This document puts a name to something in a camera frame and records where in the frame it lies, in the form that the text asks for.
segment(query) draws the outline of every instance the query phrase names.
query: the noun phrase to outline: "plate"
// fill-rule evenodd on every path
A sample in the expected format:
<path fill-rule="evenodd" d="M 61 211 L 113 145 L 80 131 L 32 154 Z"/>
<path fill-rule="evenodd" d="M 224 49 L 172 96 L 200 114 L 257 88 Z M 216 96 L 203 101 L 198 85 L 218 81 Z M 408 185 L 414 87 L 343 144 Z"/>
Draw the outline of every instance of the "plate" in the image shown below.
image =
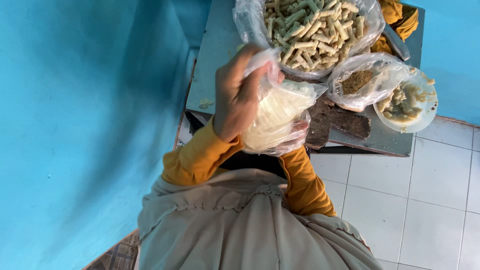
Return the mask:
<path fill-rule="evenodd" d="M 433 85 L 427 84 L 428 77 L 421 70 L 408 66 L 410 74 L 402 83 L 410 83 L 418 86 L 417 94 L 427 93 L 427 100 L 425 102 L 417 101 L 416 107 L 422 108 L 422 112 L 418 117 L 410 122 L 397 122 L 386 118 L 378 111 L 377 103 L 373 104 L 373 108 L 382 122 L 391 129 L 405 133 L 414 133 L 426 128 L 437 114 L 438 98 L 437 92 Z"/>

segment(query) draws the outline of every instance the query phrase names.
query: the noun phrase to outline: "hand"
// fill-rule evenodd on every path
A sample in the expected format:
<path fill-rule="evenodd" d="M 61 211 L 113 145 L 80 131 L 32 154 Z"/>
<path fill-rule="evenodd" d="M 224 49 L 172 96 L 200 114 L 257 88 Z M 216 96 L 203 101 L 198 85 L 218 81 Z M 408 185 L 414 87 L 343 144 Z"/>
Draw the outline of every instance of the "hand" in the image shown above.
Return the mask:
<path fill-rule="evenodd" d="M 246 78 L 243 74 L 250 58 L 260 49 L 245 45 L 226 65 L 215 73 L 215 118 L 214 131 L 225 142 L 232 141 L 250 127 L 258 108 L 257 92 L 260 78 L 266 73 L 266 64 L 253 71 Z M 280 73 L 279 83 L 285 76 Z"/>

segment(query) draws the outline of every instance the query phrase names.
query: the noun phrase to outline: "brown powder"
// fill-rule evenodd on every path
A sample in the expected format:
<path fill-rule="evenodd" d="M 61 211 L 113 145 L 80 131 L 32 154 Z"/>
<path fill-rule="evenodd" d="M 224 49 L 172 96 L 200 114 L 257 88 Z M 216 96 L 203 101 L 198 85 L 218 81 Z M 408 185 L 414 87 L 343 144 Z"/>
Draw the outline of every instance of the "brown powder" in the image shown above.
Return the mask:
<path fill-rule="evenodd" d="M 360 88 L 372 79 L 372 73 L 368 70 L 354 72 L 348 79 L 342 82 L 343 94 L 355 94 Z"/>

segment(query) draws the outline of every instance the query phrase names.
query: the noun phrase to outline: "yellow long-sleeve shirt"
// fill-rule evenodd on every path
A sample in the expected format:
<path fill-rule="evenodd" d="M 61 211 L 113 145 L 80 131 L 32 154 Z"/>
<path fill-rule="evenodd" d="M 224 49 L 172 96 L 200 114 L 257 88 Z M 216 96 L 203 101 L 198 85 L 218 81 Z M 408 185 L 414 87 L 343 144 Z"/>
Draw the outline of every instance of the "yellow long-sleeve shirt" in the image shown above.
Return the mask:
<path fill-rule="evenodd" d="M 175 185 L 196 185 L 224 172 L 218 167 L 243 148 L 240 137 L 222 141 L 212 124 L 199 129 L 184 147 L 163 156 L 162 178 Z M 303 147 L 278 158 L 288 180 L 285 197 L 294 214 L 335 216 L 332 201 L 323 181 L 315 174 Z"/>

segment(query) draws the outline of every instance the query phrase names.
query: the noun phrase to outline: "metal table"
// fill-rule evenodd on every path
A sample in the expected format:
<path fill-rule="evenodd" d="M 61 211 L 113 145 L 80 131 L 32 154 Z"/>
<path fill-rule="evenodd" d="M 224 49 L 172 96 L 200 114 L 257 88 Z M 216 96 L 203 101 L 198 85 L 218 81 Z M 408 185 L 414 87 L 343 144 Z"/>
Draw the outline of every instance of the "metal table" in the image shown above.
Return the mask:
<path fill-rule="evenodd" d="M 242 43 L 232 19 L 234 0 L 212 0 L 210 13 L 200 46 L 197 64 L 193 73 L 192 85 L 188 94 L 186 109 L 201 114 L 213 114 L 215 106 L 206 109 L 199 107 L 200 101 L 215 101 L 215 71 L 227 63 L 236 53 L 236 47 Z M 407 38 L 411 58 L 405 63 L 420 68 L 423 23 L 425 10 L 419 10 L 419 25 Z M 400 133 L 388 128 L 378 118 L 373 106 L 360 113 L 372 120 L 372 131 L 366 140 L 358 139 L 332 128 L 329 141 L 345 147 L 324 147 L 319 153 L 372 154 L 390 156 L 410 156 L 413 141 L 412 133 Z"/>

